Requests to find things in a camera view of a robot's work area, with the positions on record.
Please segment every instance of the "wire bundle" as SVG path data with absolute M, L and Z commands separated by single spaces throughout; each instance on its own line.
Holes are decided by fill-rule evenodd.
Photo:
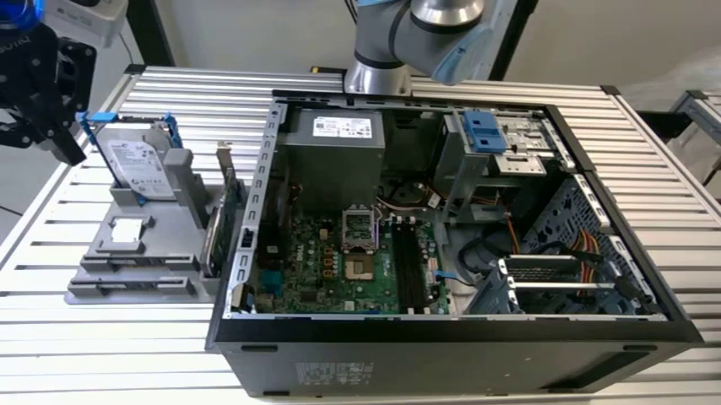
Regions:
M 596 240 L 595 236 L 591 234 L 591 232 L 585 229 L 581 229 L 579 232 L 579 236 L 576 237 L 576 242 L 572 246 L 573 251 L 585 251 L 588 253 L 595 253 L 599 255 L 601 253 L 601 248 L 599 246 L 599 240 Z M 595 268 L 589 266 L 584 261 L 581 261 L 581 282 L 583 283 L 593 283 L 595 280 Z

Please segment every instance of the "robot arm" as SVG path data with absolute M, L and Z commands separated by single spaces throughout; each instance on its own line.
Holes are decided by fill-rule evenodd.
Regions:
M 7 35 L 0 49 L 0 108 L 15 120 L 0 124 L 0 144 L 28 148 L 36 143 L 76 165 L 86 155 L 70 127 L 75 113 L 88 108 L 95 48 L 58 38 L 39 22 Z
M 484 0 L 358 0 L 349 93 L 410 95 L 410 69 L 457 84 L 480 65 L 494 21 Z
M 70 128 L 76 112 L 88 109 L 98 52 L 78 40 L 59 38 L 42 18 L 46 14 L 63 20 L 67 28 L 75 24 L 83 37 L 109 46 L 126 9 L 127 1 L 0 2 L 0 109 L 12 119 L 0 121 L 0 145 L 28 148 L 36 143 L 59 161 L 84 161 Z

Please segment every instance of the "sticker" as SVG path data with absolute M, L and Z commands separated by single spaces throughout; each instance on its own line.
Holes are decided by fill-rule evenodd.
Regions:
M 332 138 L 373 138 L 370 118 L 319 116 L 314 119 L 314 136 Z
M 433 196 L 430 196 L 429 198 L 429 207 L 437 208 L 440 202 L 441 202 L 441 196 L 433 193 Z
M 111 155 L 131 189 L 146 198 L 175 197 L 155 148 L 145 142 L 109 141 Z
M 295 363 L 295 372 L 302 386 L 361 386 L 372 383 L 372 362 L 356 363 Z

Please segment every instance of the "green circuit board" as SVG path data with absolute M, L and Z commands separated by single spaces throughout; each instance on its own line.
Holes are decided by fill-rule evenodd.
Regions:
M 342 228 L 341 217 L 294 216 L 286 242 L 289 257 L 282 289 L 273 297 L 273 309 L 266 310 L 286 314 L 400 314 L 392 225 L 389 222 L 378 224 L 378 249 L 372 255 L 344 252 Z M 429 258 L 438 262 L 433 229 L 425 224 L 414 228 L 420 254 L 426 255 L 418 271 L 426 280 L 428 296 L 434 290 L 437 295 L 429 300 L 429 311 L 448 314 L 445 284 L 436 282 L 428 268 Z

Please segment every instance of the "blue tab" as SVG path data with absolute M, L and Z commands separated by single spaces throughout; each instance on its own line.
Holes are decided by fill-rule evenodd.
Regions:
M 464 118 L 464 129 L 469 135 L 473 151 L 482 154 L 502 154 L 506 151 L 506 139 L 498 129 L 494 114 L 488 111 L 466 111 Z
M 170 129 L 170 143 L 174 148 L 182 148 L 183 147 L 183 139 L 181 139 L 181 132 L 178 131 L 178 121 L 177 118 L 170 114 L 170 112 L 166 112 L 166 115 L 162 117 L 162 120 L 169 125 Z
M 433 277 L 458 278 L 458 275 L 456 273 L 442 272 L 441 270 L 434 270 L 433 271 Z
M 94 122 L 115 122 L 118 120 L 118 112 L 99 111 L 90 117 L 90 120 Z

